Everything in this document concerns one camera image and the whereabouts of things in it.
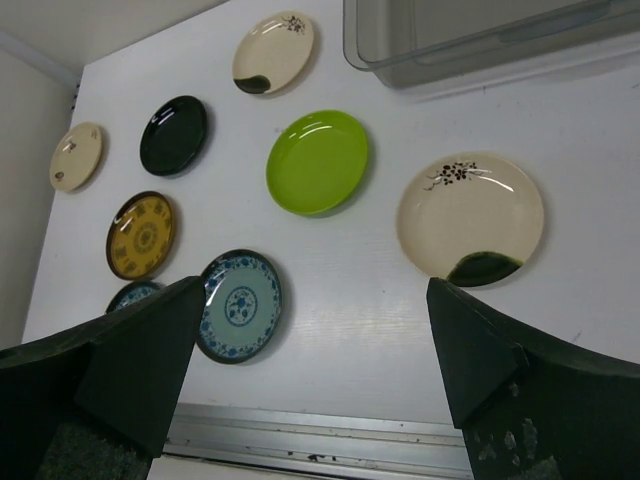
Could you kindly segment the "blue floral plate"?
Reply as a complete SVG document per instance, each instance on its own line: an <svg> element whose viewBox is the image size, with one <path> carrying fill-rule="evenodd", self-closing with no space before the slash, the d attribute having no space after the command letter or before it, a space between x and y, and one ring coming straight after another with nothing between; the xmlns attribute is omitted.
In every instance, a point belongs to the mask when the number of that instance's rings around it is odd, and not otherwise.
<svg viewBox="0 0 640 480"><path fill-rule="evenodd" d="M273 337L283 309L283 288L262 254L235 249L202 272L205 306L197 346L210 360L239 364L260 353Z"/></svg>
<svg viewBox="0 0 640 480"><path fill-rule="evenodd" d="M105 312L111 313L127 307L161 290L163 286L154 281L134 281L121 288L109 302Z"/></svg>

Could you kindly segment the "cream plate with green patch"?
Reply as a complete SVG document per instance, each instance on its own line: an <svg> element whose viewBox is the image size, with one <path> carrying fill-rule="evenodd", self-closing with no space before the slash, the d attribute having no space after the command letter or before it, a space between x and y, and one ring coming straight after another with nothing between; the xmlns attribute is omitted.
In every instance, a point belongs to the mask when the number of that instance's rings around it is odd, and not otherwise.
<svg viewBox="0 0 640 480"><path fill-rule="evenodd" d="M484 287L517 272L535 253L545 210L536 184L509 159L463 152L416 174L395 227L417 270L458 287Z"/></svg>

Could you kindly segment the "lime green plate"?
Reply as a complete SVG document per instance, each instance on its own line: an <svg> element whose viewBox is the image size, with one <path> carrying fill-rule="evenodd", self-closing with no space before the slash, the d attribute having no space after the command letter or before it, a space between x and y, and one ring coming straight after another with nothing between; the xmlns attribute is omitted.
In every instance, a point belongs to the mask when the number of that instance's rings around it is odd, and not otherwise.
<svg viewBox="0 0 640 480"><path fill-rule="evenodd" d="M359 187L369 164L363 125L340 110L320 110L295 120L269 153L265 179L282 209L302 216L325 214Z"/></svg>

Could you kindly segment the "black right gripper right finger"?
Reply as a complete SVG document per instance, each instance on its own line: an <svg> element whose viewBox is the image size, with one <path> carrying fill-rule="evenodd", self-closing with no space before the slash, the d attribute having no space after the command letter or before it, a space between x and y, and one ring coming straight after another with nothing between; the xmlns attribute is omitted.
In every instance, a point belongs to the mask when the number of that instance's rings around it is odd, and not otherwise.
<svg viewBox="0 0 640 480"><path fill-rule="evenodd" d="M638 364L549 335L442 279L430 279L426 303L474 478L638 478Z"/></svg>

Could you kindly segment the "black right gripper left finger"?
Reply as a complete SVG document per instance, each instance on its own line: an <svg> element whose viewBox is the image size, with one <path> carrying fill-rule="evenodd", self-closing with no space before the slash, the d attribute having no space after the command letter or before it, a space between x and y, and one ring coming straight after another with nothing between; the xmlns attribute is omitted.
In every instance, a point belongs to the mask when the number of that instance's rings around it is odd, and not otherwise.
<svg viewBox="0 0 640 480"><path fill-rule="evenodd" d="M144 479L196 342L203 281L1 352L4 479Z"/></svg>

